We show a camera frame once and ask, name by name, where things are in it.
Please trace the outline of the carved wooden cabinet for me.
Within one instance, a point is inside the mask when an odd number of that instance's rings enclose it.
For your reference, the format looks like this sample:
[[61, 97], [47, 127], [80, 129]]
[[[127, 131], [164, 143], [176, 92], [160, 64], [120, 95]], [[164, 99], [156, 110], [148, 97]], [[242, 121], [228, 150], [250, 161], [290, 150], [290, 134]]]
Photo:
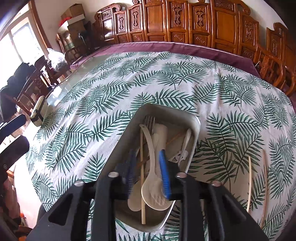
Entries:
[[133, 1], [98, 10], [94, 32], [100, 44], [178, 42], [253, 59], [259, 23], [243, 1]]

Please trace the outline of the cardboard boxes stack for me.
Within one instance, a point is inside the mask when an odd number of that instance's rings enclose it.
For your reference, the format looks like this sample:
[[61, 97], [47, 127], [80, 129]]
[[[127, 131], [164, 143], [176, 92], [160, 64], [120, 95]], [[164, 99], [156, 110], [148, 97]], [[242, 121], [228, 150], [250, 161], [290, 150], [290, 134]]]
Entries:
[[81, 34], [84, 33], [85, 12], [82, 4], [73, 4], [61, 16], [56, 41], [62, 52], [83, 44]]

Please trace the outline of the small white spoon in tray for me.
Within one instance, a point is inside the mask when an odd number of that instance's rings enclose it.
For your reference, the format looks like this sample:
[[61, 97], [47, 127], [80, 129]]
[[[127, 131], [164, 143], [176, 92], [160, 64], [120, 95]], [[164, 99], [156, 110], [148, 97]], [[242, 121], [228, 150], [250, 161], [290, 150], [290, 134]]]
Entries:
[[187, 148], [187, 145], [188, 145], [190, 137], [191, 137], [191, 133], [192, 133], [192, 130], [190, 128], [187, 129], [186, 134], [185, 134], [185, 138], [184, 138], [184, 141], [183, 141], [181, 153], [180, 153], [180, 156], [179, 156], [179, 160], [178, 160], [178, 165], [180, 165], [180, 163], [181, 163], [181, 161], [183, 159], [185, 150]]

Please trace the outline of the metal fork in tray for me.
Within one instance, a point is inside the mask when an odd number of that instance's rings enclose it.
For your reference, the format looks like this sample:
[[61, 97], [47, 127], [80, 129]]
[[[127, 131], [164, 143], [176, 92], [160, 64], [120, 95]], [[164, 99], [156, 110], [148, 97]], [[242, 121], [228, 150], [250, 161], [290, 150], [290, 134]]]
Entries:
[[154, 133], [154, 124], [155, 124], [155, 117], [151, 115], [146, 115], [144, 118], [144, 125], [149, 130], [149, 133], [151, 136]]

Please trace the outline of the brown wooden chopstick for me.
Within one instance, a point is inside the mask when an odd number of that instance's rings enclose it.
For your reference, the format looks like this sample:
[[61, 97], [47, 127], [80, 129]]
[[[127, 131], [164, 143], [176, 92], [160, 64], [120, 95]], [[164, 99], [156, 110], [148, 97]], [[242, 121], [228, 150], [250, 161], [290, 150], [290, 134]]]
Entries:
[[267, 206], [267, 194], [268, 194], [267, 161], [266, 161], [266, 151], [264, 149], [262, 150], [262, 160], [263, 160], [265, 192], [264, 192], [264, 204], [263, 204], [263, 209], [262, 209], [262, 216], [261, 216], [261, 220], [260, 220], [260, 228], [261, 229], [263, 229], [263, 226], [264, 226], [266, 206]]

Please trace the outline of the carved wooden chair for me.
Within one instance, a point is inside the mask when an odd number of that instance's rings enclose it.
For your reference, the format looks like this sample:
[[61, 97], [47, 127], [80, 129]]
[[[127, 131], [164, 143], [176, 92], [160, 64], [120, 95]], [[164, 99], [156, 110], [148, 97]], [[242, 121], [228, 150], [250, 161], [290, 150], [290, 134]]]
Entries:
[[257, 45], [254, 63], [263, 80], [288, 97], [295, 93], [295, 40], [283, 24], [266, 29], [266, 48]]

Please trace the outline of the light bamboo chopstick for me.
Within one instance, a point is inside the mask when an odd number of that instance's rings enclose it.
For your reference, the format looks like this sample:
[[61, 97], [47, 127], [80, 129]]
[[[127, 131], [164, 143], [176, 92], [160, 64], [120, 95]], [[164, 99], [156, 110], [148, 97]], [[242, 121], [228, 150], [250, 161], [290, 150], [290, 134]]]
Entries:
[[248, 167], [249, 167], [249, 187], [248, 187], [248, 200], [246, 211], [249, 213], [251, 203], [251, 192], [252, 192], [252, 162], [251, 157], [248, 156]]

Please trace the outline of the white ceramic soup spoon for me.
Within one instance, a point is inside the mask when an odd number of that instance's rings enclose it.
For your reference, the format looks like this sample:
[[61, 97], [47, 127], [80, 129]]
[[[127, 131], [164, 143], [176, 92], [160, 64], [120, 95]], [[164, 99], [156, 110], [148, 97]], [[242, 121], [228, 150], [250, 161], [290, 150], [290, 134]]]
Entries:
[[[155, 153], [155, 173], [159, 178], [162, 178], [160, 166], [159, 166], [159, 152], [162, 149], [166, 149], [166, 141], [167, 141], [168, 128], [165, 125], [156, 123], [154, 125], [154, 133], [152, 135], [152, 142], [154, 146]], [[132, 193], [129, 196], [127, 201], [128, 207], [131, 211], [140, 211], [141, 210], [141, 187], [140, 181], [138, 181], [133, 189]]]

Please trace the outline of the palm leaf tablecloth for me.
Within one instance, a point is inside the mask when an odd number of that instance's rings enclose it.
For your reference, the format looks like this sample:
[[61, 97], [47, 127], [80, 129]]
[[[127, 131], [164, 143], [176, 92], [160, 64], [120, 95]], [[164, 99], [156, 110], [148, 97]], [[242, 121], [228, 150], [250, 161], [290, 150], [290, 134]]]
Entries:
[[189, 173], [222, 182], [276, 240], [295, 214], [295, 110], [279, 89], [213, 60], [170, 52], [93, 57], [48, 98], [45, 122], [26, 129], [30, 149], [16, 165], [18, 202], [29, 227], [73, 184], [97, 179], [124, 129], [142, 105], [195, 114], [201, 131]]

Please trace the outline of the cream plastic fork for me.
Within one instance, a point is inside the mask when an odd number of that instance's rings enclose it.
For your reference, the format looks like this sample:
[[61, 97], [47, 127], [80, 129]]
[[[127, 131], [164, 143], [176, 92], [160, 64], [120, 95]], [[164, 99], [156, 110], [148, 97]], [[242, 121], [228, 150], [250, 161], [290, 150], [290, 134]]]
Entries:
[[168, 201], [163, 195], [163, 182], [161, 178], [159, 178], [155, 173], [156, 161], [151, 134], [144, 124], [140, 124], [139, 126], [145, 136], [149, 150], [149, 173], [141, 188], [142, 198], [145, 204], [148, 205], [150, 208], [157, 211], [164, 211], [168, 209], [173, 202]]

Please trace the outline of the light chopstick in tray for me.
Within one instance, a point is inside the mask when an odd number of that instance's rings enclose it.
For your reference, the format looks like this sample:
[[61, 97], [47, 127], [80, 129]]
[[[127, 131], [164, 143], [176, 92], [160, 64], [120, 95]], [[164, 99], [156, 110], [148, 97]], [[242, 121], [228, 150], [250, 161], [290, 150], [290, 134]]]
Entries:
[[[143, 149], [143, 132], [140, 130], [140, 187], [144, 184], [144, 149]], [[146, 224], [145, 218], [145, 201], [141, 197], [141, 222], [142, 225]]]

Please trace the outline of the dark wooden chair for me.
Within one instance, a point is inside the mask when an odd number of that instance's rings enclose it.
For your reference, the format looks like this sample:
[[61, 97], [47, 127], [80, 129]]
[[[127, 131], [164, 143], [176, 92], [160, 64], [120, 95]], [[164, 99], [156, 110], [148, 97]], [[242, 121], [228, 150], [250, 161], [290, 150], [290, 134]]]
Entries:
[[34, 65], [22, 63], [1, 88], [1, 122], [10, 121], [17, 108], [30, 116], [39, 97], [47, 96], [69, 70], [69, 64], [65, 63], [56, 71], [44, 56]]

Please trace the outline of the grey metal utensil tray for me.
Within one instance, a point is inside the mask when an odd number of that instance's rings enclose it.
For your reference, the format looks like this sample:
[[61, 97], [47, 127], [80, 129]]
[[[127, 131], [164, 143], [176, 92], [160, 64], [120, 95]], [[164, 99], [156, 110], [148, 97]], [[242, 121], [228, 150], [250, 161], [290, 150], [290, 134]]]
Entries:
[[187, 173], [196, 149], [201, 123], [195, 114], [184, 110], [151, 103], [141, 106], [114, 147], [99, 179], [113, 171], [117, 164], [122, 164], [130, 149], [139, 152], [139, 136], [143, 126], [146, 127], [146, 132], [150, 132], [154, 157], [149, 157], [149, 148], [144, 146], [147, 164], [143, 186], [140, 186], [140, 167], [136, 166], [130, 197], [127, 201], [115, 203], [115, 216], [125, 225], [148, 233], [163, 228], [175, 204], [166, 200], [163, 195], [159, 153], [165, 150], [168, 160], [176, 163], [181, 172]]

